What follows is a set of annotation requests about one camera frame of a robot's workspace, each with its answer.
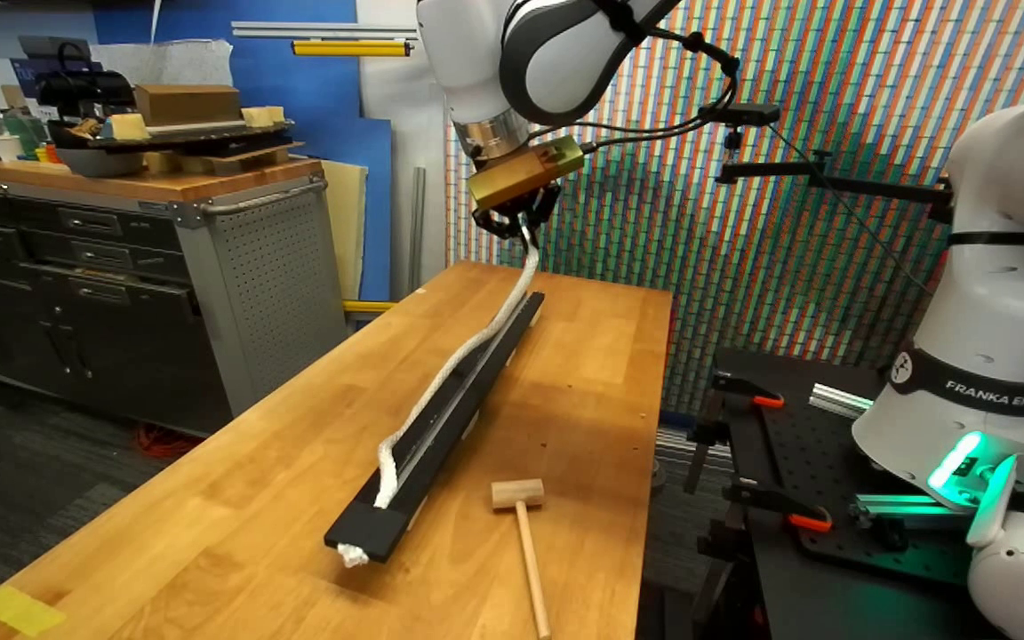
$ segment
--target green light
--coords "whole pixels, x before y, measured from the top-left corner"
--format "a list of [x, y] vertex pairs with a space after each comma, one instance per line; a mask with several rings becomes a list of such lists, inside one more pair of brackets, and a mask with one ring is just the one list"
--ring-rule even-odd
[[965, 434], [959, 445], [949, 449], [949, 456], [940, 463], [940, 470], [928, 475], [928, 483], [941, 495], [941, 483], [949, 481], [952, 470], [965, 465], [965, 459], [983, 445], [983, 434]]

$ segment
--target wooden workbench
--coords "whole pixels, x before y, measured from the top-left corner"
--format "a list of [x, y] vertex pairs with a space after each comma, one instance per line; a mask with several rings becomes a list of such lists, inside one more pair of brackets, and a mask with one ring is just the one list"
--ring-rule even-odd
[[283, 181], [320, 177], [320, 162], [288, 159], [244, 173], [180, 173], [180, 177], [81, 177], [64, 162], [0, 162], [0, 190], [32, 200], [132, 200], [132, 202], [206, 202], [217, 194], [269, 188]]
[[555, 636], [634, 640], [663, 291], [536, 278], [536, 328], [396, 557], [345, 571], [320, 545], [375, 471], [378, 439], [511, 278], [453, 265], [8, 586], [64, 615], [47, 636], [533, 636], [517, 516], [488, 511], [488, 488], [542, 475], [533, 536]]

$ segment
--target robotic manipulator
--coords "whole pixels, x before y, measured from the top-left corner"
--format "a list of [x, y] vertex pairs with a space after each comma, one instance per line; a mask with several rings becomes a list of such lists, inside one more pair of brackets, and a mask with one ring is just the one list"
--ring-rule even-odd
[[[420, 4], [424, 50], [475, 162], [480, 227], [517, 235], [511, 216], [533, 227], [549, 220], [557, 177], [599, 146], [530, 146], [530, 124], [575, 124], [651, 36], [713, 56], [730, 88], [691, 120], [617, 143], [667, 139], [709, 120], [775, 120], [731, 106], [736, 56], [696, 31], [658, 29], [671, 7], [674, 0]], [[955, 210], [945, 271], [885, 392], [855, 423], [855, 439], [876, 465], [974, 511], [969, 598], [998, 628], [1024, 636], [1024, 106], [969, 124], [945, 173]]]

